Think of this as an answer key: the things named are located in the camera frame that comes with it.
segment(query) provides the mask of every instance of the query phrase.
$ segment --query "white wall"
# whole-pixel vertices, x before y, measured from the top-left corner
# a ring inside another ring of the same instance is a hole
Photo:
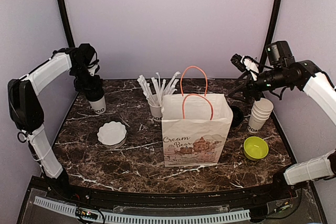
[[[31,176],[39,175],[27,144],[16,139],[9,118],[7,83],[67,47],[56,0],[0,0],[0,223],[16,223]],[[72,77],[63,75],[40,95],[50,141],[75,96]]]
[[[274,41],[287,40],[297,61],[310,59],[336,82],[336,1],[282,0]],[[298,162],[336,148],[336,127],[303,92],[273,99],[276,115]],[[336,220],[336,179],[316,187],[329,223]]]
[[[103,78],[171,77],[187,66],[237,77],[238,52],[260,56],[273,0],[66,0],[77,44],[89,41]],[[193,71],[189,76],[200,76]]]

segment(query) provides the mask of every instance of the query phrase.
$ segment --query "white scalloped bowl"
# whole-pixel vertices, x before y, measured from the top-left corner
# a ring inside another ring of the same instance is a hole
[[[98,141],[113,148],[121,147],[126,141],[127,130],[120,122],[109,122],[99,128]]]

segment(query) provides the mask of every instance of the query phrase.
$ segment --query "table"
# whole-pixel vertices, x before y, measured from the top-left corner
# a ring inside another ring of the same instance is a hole
[[[209,80],[208,91],[228,94],[234,81]],[[204,86],[204,79],[185,79],[183,89],[202,93]],[[242,109],[245,120],[230,130],[218,164],[164,167],[161,124],[151,120],[138,82],[105,80],[103,87],[106,113],[96,115],[79,94],[53,146],[73,185],[130,193],[204,193],[270,184],[276,171],[292,163],[271,118],[254,134],[268,143],[268,156],[257,162],[248,160],[243,143],[253,135],[246,130],[251,105],[227,99]],[[102,145],[97,137],[99,128],[110,121],[123,123],[128,131],[126,144],[117,150]]]

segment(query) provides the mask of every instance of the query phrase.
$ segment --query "robotic arm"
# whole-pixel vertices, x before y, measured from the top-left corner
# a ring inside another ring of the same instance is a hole
[[[28,142],[34,160],[49,178],[61,187],[67,187],[68,175],[57,161],[44,129],[44,113],[37,99],[41,91],[62,73],[70,70],[75,76],[76,91],[83,92],[97,114],[106,110],[102,80],[95,73],[99,70],[97,53],[90,44],[78,48],[63,48],[20,79],[8,83],[9,113],[20,130],[20,142]]]
[[[295,62],[295,58],[286,41],[277,41],[266,46],[267,57],[271,70],[259,73],[259,64],[250,56],[235,54],[231,62],[247,76],[245,82],[239,85],[228,96],[233,99],[250,102],[252,98],[259,100],[263,91],[269,91],[280,100],[283,92],[297,87],[311,97],[336,125],[336,91],[328,75],[312,61]],[[280,94],[274,89],[282,88]],[[243,97],[235,96],[241,92]],[[292,165],[280,174],[280,180],[287,185],[317,179],[333,178],[336,175],[336,151],[332,150],[321,157]]]

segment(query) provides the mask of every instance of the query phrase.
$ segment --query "lime green bowl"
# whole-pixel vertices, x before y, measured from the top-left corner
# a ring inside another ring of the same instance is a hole
[[[244,142],[244,154],[249,160],[257,161],[267,156],[268,145],[257,136],[250,136]]]

